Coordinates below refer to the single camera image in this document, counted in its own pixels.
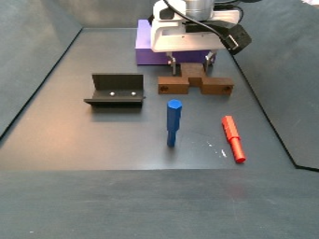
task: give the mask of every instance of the purple box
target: purple box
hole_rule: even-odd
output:
[[[149,20],[139,20],[137,36],[137,64],[167,64],[166,52],[151,50],[151,25]],[[175,51],[174,57],[178,63],[205,63],[209,50]]]

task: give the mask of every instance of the brown wooden block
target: brown wooden block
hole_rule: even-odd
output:
[[[189,87],[186,77],[159,77],[159,94],[187,94]]]
[[[234,81],[223,77],[205,77],[201,87],[202,94],[227,94],[231,95],[234,90]]]
[[[206,77],[202,63],[182,63],[181,72],[182,76],[189,78],[190,86],[202,86],[202,78]]]

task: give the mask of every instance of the blue peg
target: blue peg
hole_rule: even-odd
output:
[[[167,146],[174,147],[177,141],[177,132],[179,130],[179,119],[182,112],[182,101],[171,100],[167,103]]]

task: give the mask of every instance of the gray wall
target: gray wall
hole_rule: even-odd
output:
[[[158,0],[55,0],[85,27],[135,28]]]
[[[51,0],[2,1],[0,136],[82,28]]]
[[[241,6],[254,42],[237,62],[297,165],[318,169],[319,11],[301,0]]]

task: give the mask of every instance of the black metal bracket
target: black metal bracket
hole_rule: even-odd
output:
[[[85,101],[94,106],[143,104],[143,74],[93,74],[95,93]]]

